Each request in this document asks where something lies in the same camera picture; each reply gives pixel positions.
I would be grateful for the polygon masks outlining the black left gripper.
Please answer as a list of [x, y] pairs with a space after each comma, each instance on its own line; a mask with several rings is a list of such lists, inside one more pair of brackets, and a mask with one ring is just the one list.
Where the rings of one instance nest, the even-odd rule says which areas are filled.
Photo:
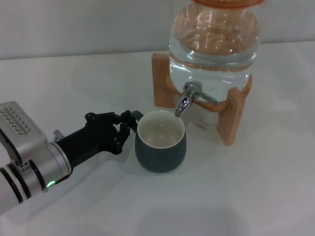
[[[57, 145], [65, 153], [71, 168], [74, 169], [103, 151], [114, 155], [120, 154], [130, 135], [130, 127], [127, 122], [130, 114], [129, 110], [120, 115], [114, 112], [87, 113], [85, 127], [57, 141]], [[120, 124], [119, 131], [114, 124]]]

